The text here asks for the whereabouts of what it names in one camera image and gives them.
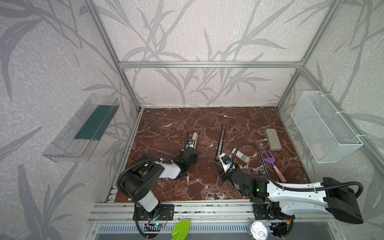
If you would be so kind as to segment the black stapler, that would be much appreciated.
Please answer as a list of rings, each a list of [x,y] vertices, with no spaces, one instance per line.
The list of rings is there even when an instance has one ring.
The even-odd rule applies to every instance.
[[[217,147],[217,150],[216,150],[216,156],[215,156],[215,161],[216,161],[216,162],[219,162],[219,161],[220,161],[219,156],[222,154],[225,131],[226,131],[226,125],[223,124],[223,126],[222,126],[221,136],[220,136],[219,143],[218,143],[218,147]]]

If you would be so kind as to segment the red white staples box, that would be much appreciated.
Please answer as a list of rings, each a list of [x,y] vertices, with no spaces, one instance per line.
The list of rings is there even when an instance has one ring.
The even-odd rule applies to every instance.
[[[232,154],[233,154],[233,156],[236,154],[236,157],[237,158],[239,158],[240,160],[242,160],[243,162],[245,162],[245,163],[249,163],[250,162],[250,157],[248,157],[248,156],[246,156],[245,154],[243,154],[242,152],[240,152],[240,151],[237,151],[236,150],[236,148],[234,148],[233,150],[232,150]]]

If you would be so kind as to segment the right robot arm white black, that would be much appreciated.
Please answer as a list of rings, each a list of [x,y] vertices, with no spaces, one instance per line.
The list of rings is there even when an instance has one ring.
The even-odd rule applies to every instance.
[[[257,220],[288,220],[299,215],[321,214],[348,224],[364,222],[357,203],[362,193],[359,183],[357,192],[351,188],[352,182],[342,184],[333,178],[314,184],[274,184],[253,180],[238,167],[226,174],[228,167],[215,166],[223,182],[229,181],[250,200]]]

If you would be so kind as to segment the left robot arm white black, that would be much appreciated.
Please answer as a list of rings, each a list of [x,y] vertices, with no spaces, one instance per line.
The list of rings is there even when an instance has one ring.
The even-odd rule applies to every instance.
[[[117,179],[117,188],[123,195],[148,213],[161,206],[152,192],[158,179],[177,180],[187,175],[191,165],[196,164],[199,153],[187,147],[171,161],[154,159],[143,155],[131,167],[124,170]]]

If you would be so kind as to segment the purple pink hand rake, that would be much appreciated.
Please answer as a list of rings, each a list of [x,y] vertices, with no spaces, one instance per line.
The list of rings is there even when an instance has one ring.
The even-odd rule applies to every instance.
[[[271,150],[269,150],[268,152],[264,151],[264,155],[265,155],[265,162],[273,167],[273,169],[274,169],[275,173],[278,175],[278,178],[281,181],[281,183],[286,183],[287,180],[284,177],[284,175],[281,173],[279,168],[276,166],[276,159],[272,155]]]

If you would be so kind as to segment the round silver can lid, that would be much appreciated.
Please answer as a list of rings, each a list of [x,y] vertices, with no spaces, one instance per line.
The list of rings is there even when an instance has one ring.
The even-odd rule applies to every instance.
[[[248,234],[252,240],[267,240],[269,233],[262,222],[253,222],[248,226]]]

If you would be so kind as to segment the pink item in basket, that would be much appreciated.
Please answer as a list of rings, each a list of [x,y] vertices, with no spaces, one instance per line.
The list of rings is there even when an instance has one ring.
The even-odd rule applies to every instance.
[[[325,155],[323,150],[323,145],[321,143],[316,143],[311,146],[311,151],[316,159],[322,159]]]

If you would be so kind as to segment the small green circuit board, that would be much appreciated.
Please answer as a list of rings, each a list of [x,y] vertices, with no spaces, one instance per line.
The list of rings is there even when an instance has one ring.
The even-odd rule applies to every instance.
[[[167,225],[167,223],[160,223],[160,222],[148,223],[148,224],[146,224],[146,228],[153,231],[154,229],[165,228],[166,225]]]

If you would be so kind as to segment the green leaf sticker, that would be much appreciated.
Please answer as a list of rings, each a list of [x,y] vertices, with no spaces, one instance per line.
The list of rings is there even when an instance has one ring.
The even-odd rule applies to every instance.
[[[191,220],[185,219],[172,228],[172,240],[185,240],[191,227]]]

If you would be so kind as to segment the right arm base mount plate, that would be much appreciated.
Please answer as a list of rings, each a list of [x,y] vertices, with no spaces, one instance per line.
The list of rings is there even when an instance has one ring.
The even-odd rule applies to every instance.
[[[268,204],[253,204],[253,213],[256,220],[283,220],[288,221],[292,217],[282,212],[279,202]]]

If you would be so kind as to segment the clear plastic wall tray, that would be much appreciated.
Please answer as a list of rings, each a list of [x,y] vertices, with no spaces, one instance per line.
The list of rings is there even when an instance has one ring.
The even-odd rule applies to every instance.
[[[43,156],[55,163],[86,163],[120,107],[117,97],[90,94]]]

